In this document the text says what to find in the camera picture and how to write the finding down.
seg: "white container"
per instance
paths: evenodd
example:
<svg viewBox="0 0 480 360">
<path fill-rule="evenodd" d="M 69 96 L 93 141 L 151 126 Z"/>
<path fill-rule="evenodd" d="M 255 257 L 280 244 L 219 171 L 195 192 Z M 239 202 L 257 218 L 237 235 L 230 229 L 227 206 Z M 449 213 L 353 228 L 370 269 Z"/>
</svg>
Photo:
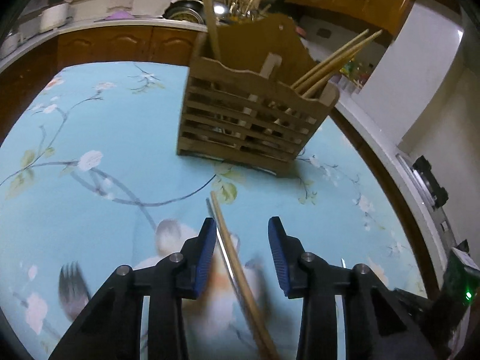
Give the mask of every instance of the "white container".
<svg viewBox="0 0 480 360">
<path fill-rule="evenodd" d="M 63 3 L 45 9 L 40 15 L 40 32 L 49 31 L 64 25 L 67 20 L 69 6 L 69 3 Z"/>
<path fill-rule="evenodd" d="M 7 36 L 0 47 L 0 59 L 5 58 L 8 54 L 14 52 L 18 46 L 20 34 L 18 32 Z"/>
</svg>

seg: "light blue tablecloth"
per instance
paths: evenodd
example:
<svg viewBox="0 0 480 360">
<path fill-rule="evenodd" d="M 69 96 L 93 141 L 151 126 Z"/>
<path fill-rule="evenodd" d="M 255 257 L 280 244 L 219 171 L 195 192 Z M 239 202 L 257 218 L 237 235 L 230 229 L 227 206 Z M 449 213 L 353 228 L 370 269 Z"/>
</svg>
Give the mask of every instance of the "light blue tablecloth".
<svg viewBox="0 0 480 360">
<path fill-rule="evenodd" d="M 176 156 L 187 74 L 153 63 L 69 67 L 0 148 L 0 307 L 36 359 L 46 359 L 70 325 L 58 295 L 64 264 L 78 262 L 92 294 L 121 264 L 155 264 L 198 233 L 211 190 L 282 358 L 296 356 L 302 301 L 278 286 L 271 216 L 330 264 L 366 263 L 389 288 L 425 294 L 392 207 L 329 118 L 296 161 L 297 178 Z M 202 300 L 184 306 L 190 357 L 254 358 L 215 253 Z"/>
</svg>

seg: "white label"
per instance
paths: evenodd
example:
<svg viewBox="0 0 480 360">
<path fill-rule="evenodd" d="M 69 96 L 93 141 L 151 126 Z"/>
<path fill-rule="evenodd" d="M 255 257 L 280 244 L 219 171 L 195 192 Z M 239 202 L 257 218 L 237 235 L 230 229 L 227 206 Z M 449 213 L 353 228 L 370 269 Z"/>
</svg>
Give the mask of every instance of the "white label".
<svg viewBox="0 0 480 360">
<path fill-rule="evenodd" d="M 457 255 L 457 257 L 466 266 L 469 266 L 470 268 L 480 271 L 480 268 L 478 268 L 478 265 L 472 260 L 472 258 L 468 254 L 466 254 L 464 251 L 458 250 L 456 247 L 453 247 L 452 249 L 453 249 L 453 252 Z"/>
</svg>

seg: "metal screw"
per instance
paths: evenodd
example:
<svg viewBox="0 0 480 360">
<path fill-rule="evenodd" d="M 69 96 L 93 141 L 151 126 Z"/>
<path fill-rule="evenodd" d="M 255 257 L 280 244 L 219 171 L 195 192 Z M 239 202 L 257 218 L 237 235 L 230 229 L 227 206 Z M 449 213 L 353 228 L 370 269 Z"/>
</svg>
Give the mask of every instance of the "metal screw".
<svg viewBox="0 0 480 360">
<path fill-rule="evenodd" d="M 117 275 L 125 276 L 130 272 L 130 267 L 128 265 L 120 265 L 115 272 Z"/>
<path fill-rule="evenodd" d="M 313 261 L 314 258 L 315 258 L 315 255 L 311 251 L 306 251 L 301 255 L 301 259 L 307 262 Z"/>
<path fill-rule="evenodd" d="M 182 260 L 183 260 L 183 254 L 181 253 L 173 253 L 170 255 L 170 261 L 172 261 L 173 263 L 179 263 Z"/>
<path fill-rule="evenodd" d="M 355 266 L 355 269 L 359 274 L 362 274 L 362 275 L 370 272 L 370 267 L 367 264 L 357 264 Z"/>
</svg>

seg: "table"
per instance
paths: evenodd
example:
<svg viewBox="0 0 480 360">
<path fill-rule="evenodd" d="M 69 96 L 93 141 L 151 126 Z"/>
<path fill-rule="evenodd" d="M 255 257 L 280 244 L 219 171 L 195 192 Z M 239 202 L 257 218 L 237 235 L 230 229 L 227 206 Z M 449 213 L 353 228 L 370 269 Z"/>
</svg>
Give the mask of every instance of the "table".
<svg viewBox="0 0 480 360">
<path fill-rule="evenodd" d="M 176 156 L 187 75 L 143 62 L 68 67 L 0 147 L 0 307 L 34 358 L 46 359 L 71 323 L 59 301 L 62 267 L 78 266 L 93 295 L 119 265 L 155 264 L 198 233 L 211 190 L 284 359 L 296 356 L 302 301 L 278 286 L 271 216 L 330 264 L 366 263 L 389 288 L 425 295 L 392 207 L 329 118 L 290 178 Z M 185 302 L 184 317 L 192 359 L 255 357 L 218 251 L 207 290 Z"/>
</svg>

